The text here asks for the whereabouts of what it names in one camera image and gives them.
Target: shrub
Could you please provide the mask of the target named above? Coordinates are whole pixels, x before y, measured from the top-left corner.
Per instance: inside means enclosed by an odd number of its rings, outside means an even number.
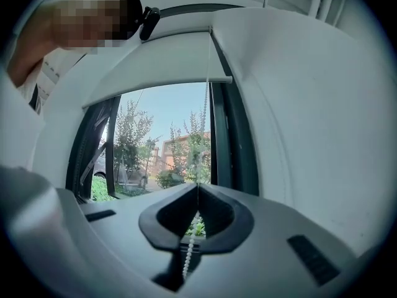
[[[174,169],[164,170],[156,176],[156,182],[161,189],[168,189],[172,186],[185,183],[184,178],[177,174]]]
[[[141,196],[143,194],[150,193],[150,191],[144,190],[140,187],[126,186],[124,184],[115,184],[115,192],[126,196]]]
[[[193,225],[191,224],[187,229],[185,235],[191,235],[192,233],[193,233]],[[202,217],[198,218],[195,236],[205,236],[205,226]]]

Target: gray car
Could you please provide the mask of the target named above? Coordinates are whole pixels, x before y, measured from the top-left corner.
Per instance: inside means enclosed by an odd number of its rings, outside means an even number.
[[[103,152],[97,159],[94,165],[94,176],[106,179],[106,161],[105,153]],[[138,171],[128,171],[119,170],[118,171],[118,182],[137,184],[138,186],[143,186],[148,183],[148,178],[145,176],[145,171],[139,169]]]

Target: roller blind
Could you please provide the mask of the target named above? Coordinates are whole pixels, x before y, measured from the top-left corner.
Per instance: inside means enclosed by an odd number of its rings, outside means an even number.
[[[137,89],[205,82],[231,82],[208,32],[177,34],[141,44],[101,79],[83,107]]]

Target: black slot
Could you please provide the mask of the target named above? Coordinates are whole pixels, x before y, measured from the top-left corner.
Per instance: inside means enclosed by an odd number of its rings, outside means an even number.
[[[197,185],[174,186],[163,193],[172,190],[179,191],[146,208],[138,224],[153,247],[175,252],[197,212]]]
[[[254,228],[254,217],[249,209],[217,191],[216,186],[200,185],[198,207],[207,233],[200,246],[201,254],[234,251]]]
[[[98,221],[100,219],[104,219],[105,217],[109,217],[115,215],[116,212],[113,210],[105,210],[96,213],[86,214],[86,218],[88,222]]]
[[[318,286],[326,284],[339,274],[339,270],[304,235],[291,237],[287,242]]]

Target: beaded pull chain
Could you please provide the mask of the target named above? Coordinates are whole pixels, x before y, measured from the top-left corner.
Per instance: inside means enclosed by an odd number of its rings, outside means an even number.
[[[200,157],[198,159],[198,166],[197,166],[197,183],[199,183],[201,181],[201,167],[202,167],[202,155],[203,155],[203,149],[204,149],[204,128],[205,128],[205,111],[207,109],[207,94],[208,94],[208,89],[209,89],[209,85],[210,85],[210,81],[209,81],[209,76],[210,76],[210,51],[211,51],[211,31],[212,28],[210,27],[209,30],[209,43],[208,43],[208,63],[207,63],[207,80],[206,80],[206,87],[205,87],[205,99],[204,99],[204,112],[203,112],[203,116],[202,116],[202,120],[201,120],[201,145],[200,145]],[[186,254],[186,259],[185,259],[185,265],[184,265],[184,269],[182,272],[183,278],[184,280],[186,279],[187,276],[187,270],[189,268],[189,264],[190,264],[190,260],[192,259],[192,252],[193,252],[193,246],[194,246],[194,238],[196,236],[196,232],[197,232],[197,223],[199,222],[199,217],[200,217],[200,213],[197,211],[196,215],[194,216],[193,219],[193,232],[190,236],[190,240],[189,240],[189,248],[187,249],[187,254]]]

